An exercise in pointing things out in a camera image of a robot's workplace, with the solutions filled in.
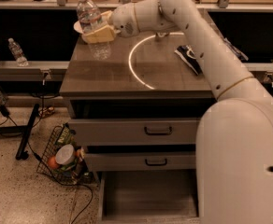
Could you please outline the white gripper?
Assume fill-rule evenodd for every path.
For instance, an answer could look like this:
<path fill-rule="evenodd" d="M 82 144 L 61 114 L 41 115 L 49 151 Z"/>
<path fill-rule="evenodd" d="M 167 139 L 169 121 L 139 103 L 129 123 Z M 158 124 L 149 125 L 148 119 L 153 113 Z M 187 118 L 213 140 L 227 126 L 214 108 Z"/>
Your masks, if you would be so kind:
<path fill-rule="evenodd" d="M 105 25 L 88 34 L 83 34 L 82 39 L 84 42 L 88 44 L 105 43 L 113 41 L 117 35 L 131 37 L 139 34 L 133 3 L 120 5 L 113 11 L 105 11 L 101 16 L 104 23 L 112 26 Z"/>

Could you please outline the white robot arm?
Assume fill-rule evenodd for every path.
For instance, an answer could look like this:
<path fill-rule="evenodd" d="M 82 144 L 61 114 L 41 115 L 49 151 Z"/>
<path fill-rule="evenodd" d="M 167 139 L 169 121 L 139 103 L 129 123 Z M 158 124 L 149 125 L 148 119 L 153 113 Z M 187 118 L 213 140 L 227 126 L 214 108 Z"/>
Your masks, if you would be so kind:
<path fill-rule="evenodd" d="M 201 16 L 194 0 L 146 0 L 104 15 L 86 42 L 180 30 L 217 102 L 199 122 L 200 224 L 273 224 L 273 97 Z"/>

